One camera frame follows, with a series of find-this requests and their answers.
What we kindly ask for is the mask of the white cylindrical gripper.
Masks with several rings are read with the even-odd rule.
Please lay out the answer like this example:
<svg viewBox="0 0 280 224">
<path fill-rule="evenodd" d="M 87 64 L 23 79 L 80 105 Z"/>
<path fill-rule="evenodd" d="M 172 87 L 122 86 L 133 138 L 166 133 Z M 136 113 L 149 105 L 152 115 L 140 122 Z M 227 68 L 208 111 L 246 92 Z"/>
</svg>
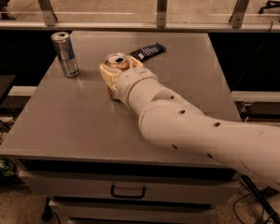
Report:
<svg viewBox="0 0 280 224">
<path fill-rule="evenodd" d="M 129 106 L 129 95 L 133 87 L 145 79 L 157 80 L 157 76 L 132 55 L 127 56 L 129 68 L 121 73 L 121 70 L 110 67 L 104 63 L 99 65 L 103 80 L 108 87 L 108 94 L 111 98 L 116 97 L 126 106 Z"/>
</svg>

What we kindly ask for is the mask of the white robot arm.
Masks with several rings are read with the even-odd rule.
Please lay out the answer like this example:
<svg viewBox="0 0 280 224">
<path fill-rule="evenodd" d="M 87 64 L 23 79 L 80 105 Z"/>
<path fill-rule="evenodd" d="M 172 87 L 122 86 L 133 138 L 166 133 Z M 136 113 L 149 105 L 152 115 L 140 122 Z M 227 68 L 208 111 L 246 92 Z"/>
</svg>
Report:
<svg viewBox="0 0 280 224">
<path fill-rule="evenodd" d="M 100 72 L 150 144 L 207 156 L 280 189 L 280 127 L 208 117 L 130 55 L 108 56 Z"/>
</svg>

